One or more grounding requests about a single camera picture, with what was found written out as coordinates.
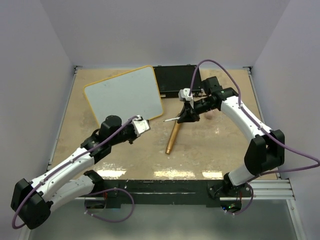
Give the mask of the red white marker pen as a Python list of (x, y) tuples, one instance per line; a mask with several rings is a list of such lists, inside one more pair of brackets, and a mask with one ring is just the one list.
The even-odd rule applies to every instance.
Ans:
[(179, 116), (177, 116), (177, 117), (173, 117), (173, 118), (169, 118), (169, 119), (166, 119), (166, 120), (163, 120), (163, 122), (171, 122), (171, 121), (177, 121), (177, 120), (179, 120)]

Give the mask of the yellow framed whiteboard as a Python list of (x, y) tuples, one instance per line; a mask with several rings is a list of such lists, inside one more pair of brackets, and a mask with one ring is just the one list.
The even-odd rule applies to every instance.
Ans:
[(83, 87), (83, 93), (98, 125), (110, 115), (118, 116), (125, 122), (137, 115), (152, 120), (164, 113), (151, 65), (87, 84)]

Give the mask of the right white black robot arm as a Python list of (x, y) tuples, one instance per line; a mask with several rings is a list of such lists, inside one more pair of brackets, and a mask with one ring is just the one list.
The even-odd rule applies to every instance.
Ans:
[(198, 122), (201, 114), (217, 109), (240, 129), (249, 143), (244, 164), (226, 173), (222, 182), (222, 191), (233, 197), (241, 190), (241, 185), (284, 164), (285, 149), (281, 144), (285, 142), (285, 135), (260, 121), (240, 100), (240, 95), (231, 87), (223, 88), (217, 77), (207, 78), (201, 85), (206, 97), (200, 100), (194, 100), (188, 88), (179, 91), (183, 108), (177, 123)]

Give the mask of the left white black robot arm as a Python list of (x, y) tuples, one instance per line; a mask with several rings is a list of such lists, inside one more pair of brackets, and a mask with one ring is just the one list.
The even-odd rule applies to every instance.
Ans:
[(30, 181), (22, 178), (15, 184), (10, 203), (14, 211), (11, 227), (18, 230), (27, 226), (33, 230), (73, 199), (83, 195), (99, 196), (104, 192), (104, 180), (87, 169), (109, 155), (113, 146), (132, 144), (149, 130), (149, 121), (140, 115), (126, 122), (116, 115), (107, 116), (64, 161)]

